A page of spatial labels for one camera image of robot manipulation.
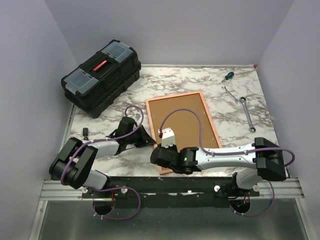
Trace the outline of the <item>red wooden picture frame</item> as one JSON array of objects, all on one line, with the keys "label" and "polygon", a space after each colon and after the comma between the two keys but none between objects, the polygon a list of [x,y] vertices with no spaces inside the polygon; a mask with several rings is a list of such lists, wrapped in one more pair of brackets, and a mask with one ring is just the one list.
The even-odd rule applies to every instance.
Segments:
[{"label": "red wooden picture frame", "polygon": [[[206,100],[200,91],[167,95],[146,100],[146,109],[153,139],[161,143],[158,130],[165,117],[177,109],[190,109],[197,114],[202,123],[202,143],[205,148],[221,148],[222,144],[213,123]],[[193,113],[180,110],[173,113],[164,123],[175,134],[177,150],[199,147],[199,121]]]}]

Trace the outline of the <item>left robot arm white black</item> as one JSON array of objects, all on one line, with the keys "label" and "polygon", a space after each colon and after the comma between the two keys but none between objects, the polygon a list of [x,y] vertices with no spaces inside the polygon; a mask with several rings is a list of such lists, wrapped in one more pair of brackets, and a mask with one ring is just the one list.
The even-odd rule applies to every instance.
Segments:
[{"label": "left robot arm white black", "polygon": [[92,169],[94,161],[106,156],[116,156],[126,151],[128,145],[143,148],[155,143],[143,125],[138,125],[133,118],[124,116],[118,128],[105,138],[68,139],[49,167],[49,174],[54,180],[74,189],[93,188],[99,197],[104,198],[110,194],[111,185],[107,182],[106,174]]}]

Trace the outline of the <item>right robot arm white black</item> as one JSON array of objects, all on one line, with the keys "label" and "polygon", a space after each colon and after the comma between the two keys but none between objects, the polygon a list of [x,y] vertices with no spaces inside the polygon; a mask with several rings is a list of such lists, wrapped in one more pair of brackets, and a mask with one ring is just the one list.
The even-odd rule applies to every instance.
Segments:
[{"label": "right robot arm white black", "polygon": [[190,175],[213,168],[241,167],[230,183],[230,191],[241,196],[257,183],[266,180],[286,180],[283,149],[263,138],[256,137],[254,143],[229,148],[156,147],[150,156],[154,165],[171,169],[176,174]]}]

